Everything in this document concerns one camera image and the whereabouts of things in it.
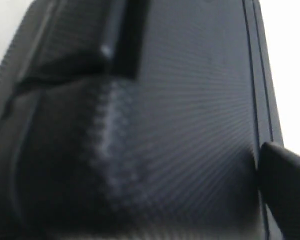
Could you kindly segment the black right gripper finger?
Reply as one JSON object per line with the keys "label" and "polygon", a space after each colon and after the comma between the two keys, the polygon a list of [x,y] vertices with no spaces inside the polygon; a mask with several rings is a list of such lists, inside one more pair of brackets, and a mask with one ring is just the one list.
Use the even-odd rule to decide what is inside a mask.
{"label": "black right gripper finger", "polygon": [[260,148],[258,184],[287,240],[300,240],[300,155],[274,142]]}

